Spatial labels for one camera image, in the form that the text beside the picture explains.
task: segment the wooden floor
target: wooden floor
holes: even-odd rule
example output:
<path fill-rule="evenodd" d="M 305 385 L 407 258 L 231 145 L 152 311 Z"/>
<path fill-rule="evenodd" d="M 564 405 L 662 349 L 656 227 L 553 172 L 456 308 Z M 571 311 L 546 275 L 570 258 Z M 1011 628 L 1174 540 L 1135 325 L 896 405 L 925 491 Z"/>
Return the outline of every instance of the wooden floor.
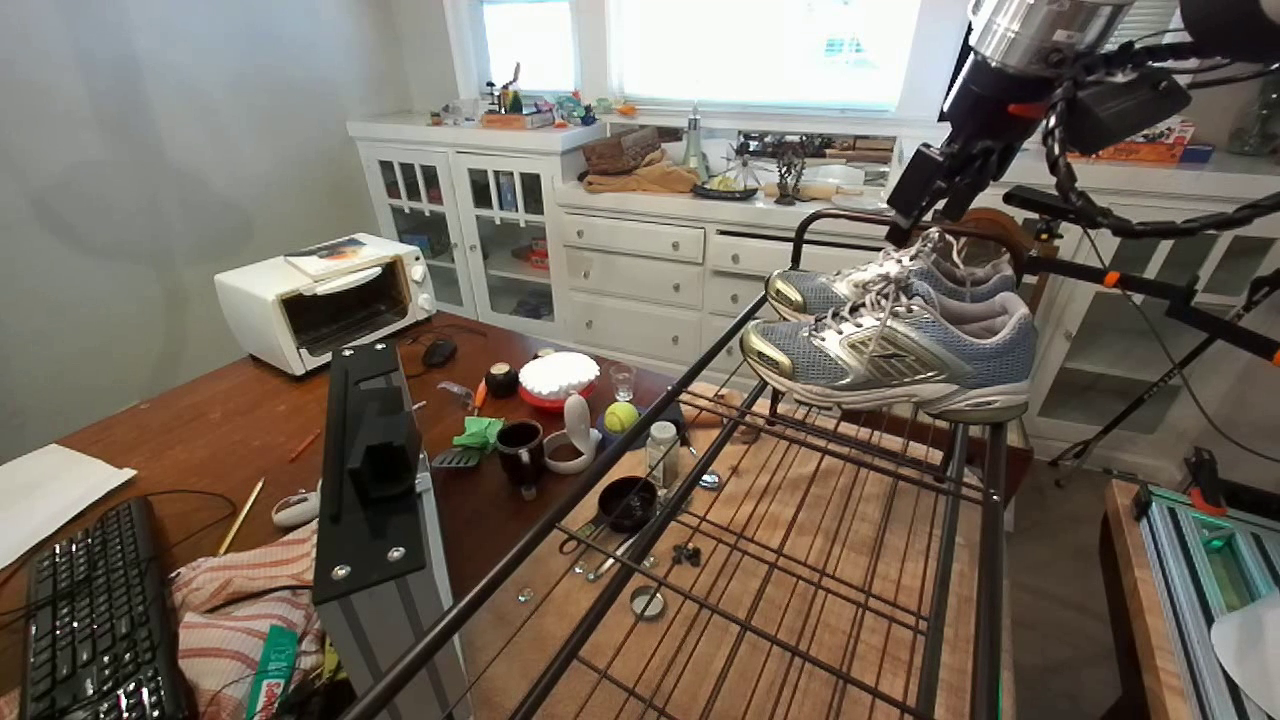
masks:
<path fill-rule="evenodd" d="M 902 435 L 834 433 L 871 441 L 888 461 L 935 465 L 931 448 Z M 844 445 L 801 448 L 782 435 L 727 445 L 715 461 L 723 491 L 693 491 L 589 645 L 571 652 L 539 711 L 912 718 L 950 489 L 909 486 L 834 452 Z M 643 471 L 641 465 L 633 452 L 613 475 Z M 960 499 L 950 564 L 935 718 L 968 718 L 974 692 L 979 512 L 974 489 L 958 498 L 968 499 Z M 559 556 L 559 540 L 589 516 L 591 509 L 581 509 L 564 534 L 548 535 L 467 623 L 478 718 L 509 718 L 617 577 L 600 585 L 581 577 L 581 564 L 600 564 L 600 552 Z M 673 564 L 676 543 L 702 547 L 702 564 Z M 633 614 L 633 591 L 643 585 L 662 588 L 662 621 Z"/>

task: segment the glass cabinet door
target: glass cabinet door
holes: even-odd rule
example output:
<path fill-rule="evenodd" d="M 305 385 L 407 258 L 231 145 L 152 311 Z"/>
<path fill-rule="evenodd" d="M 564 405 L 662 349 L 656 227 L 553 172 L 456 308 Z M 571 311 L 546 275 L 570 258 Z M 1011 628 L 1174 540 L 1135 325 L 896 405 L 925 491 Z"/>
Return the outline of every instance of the glass cabinet door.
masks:
<path fill-rule="evenodd" d="M 376 161 L 391 232 L 415 246 L 429 259 L 438 304 L 464 308 L 464 280 L 456 263 L 456 235 L 443 204 L 443 165 L 438 161 Z"/>
<path fill-rule="evenodd" d="M 499 320 L 557 320 L 546 178 L 521 165 L 467 165 L 483 301 Z"/>

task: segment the shoe sole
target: shoe sole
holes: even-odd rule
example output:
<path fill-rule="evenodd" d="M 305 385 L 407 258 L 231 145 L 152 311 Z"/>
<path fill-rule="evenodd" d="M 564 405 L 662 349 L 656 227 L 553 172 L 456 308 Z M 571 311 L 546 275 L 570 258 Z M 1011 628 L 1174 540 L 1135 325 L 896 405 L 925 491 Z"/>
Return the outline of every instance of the shoe sole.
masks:
<path fill-rule="evenodd" d="M 789 377 L 778 377 L 762 364 L 751 373 L 786 394 L 796 405 L 812 409 L 888 409 L 888 405 L 916 405 L 925 418 L 951 420 L 951 424 L 1006 424 L 1030 413 L 1030 385 L 988 385 L 988 388 L 960 388 L 960 385 L 905 385 L 905 388 L 818 388 Z"/>

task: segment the bottle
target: bottle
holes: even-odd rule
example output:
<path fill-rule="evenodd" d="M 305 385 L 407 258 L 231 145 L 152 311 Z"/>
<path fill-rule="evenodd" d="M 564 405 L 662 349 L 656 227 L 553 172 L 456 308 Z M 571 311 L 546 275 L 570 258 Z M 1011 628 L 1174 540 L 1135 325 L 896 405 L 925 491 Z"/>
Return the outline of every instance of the bottle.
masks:
<path fill-rule="evenodd" d="M 697 104 L 690 107 L 690 128 L 683 128 L 683 169 L 693 169 L 693 179 L 714 179 L 714 165 L 704 152 L 704 120 L 697 117 Z"/>

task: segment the window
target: window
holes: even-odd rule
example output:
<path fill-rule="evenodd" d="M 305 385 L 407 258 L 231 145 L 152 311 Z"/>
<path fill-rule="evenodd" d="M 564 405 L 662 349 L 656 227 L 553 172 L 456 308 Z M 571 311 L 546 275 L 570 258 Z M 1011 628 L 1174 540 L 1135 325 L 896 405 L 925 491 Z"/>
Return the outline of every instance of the window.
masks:
<path fill-rule="evenodd" d="M 493 85 L 514 79 L 521 65 L 521 90 L 578 90 L 578 39 L 570 0 L 483 0 L 479 19 L 483 69 Z"/>
<path fill-rule="evenodd" d="M 617 0 L 637 101 L 896 107 L 921 0 Z"/>

